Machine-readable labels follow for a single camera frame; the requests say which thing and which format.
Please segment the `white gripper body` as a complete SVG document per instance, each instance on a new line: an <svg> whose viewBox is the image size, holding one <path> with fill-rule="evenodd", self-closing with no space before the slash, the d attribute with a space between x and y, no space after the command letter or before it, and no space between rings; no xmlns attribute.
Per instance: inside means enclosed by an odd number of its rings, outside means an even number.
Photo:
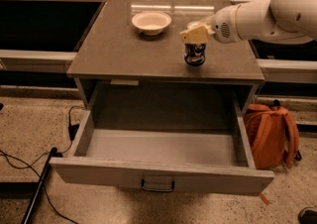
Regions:
<svg viewBox="0 0 317 224"><path fill-rule="evenodd" d="M237 13L239 5L225 7L209 17L207 20L214 39L222 44L237 43L242 40L237 27Z"/></svg>

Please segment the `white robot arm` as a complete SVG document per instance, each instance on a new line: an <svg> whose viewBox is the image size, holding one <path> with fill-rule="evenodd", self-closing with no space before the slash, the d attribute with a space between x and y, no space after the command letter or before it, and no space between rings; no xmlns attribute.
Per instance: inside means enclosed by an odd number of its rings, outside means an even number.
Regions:
<svg viewBox="0 0 317 224"><path fill-rule="evenodd" d="M180 33L186 44L259 40L299 45L317 39L317 0L254 0L225 7Z"/></svg>

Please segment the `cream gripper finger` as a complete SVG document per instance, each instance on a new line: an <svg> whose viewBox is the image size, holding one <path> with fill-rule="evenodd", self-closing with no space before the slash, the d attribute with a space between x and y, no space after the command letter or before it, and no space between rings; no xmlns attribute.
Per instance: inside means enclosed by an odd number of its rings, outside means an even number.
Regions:
<svg viewBox="0 0 317 224"><path fill-rule="evenodd" d="M184 44L206 44L215 32L206 25L198 25L180 32Z"/></svg>
<svg viewBox="0 0 317 224"><path fill-rule="evenodd" d="M201 19L197 21L191 21L187 24L186 29L191 30L193 28L196 28L198 26L204 26L205 28L208 28L208 21L206 19Z"/></svg>

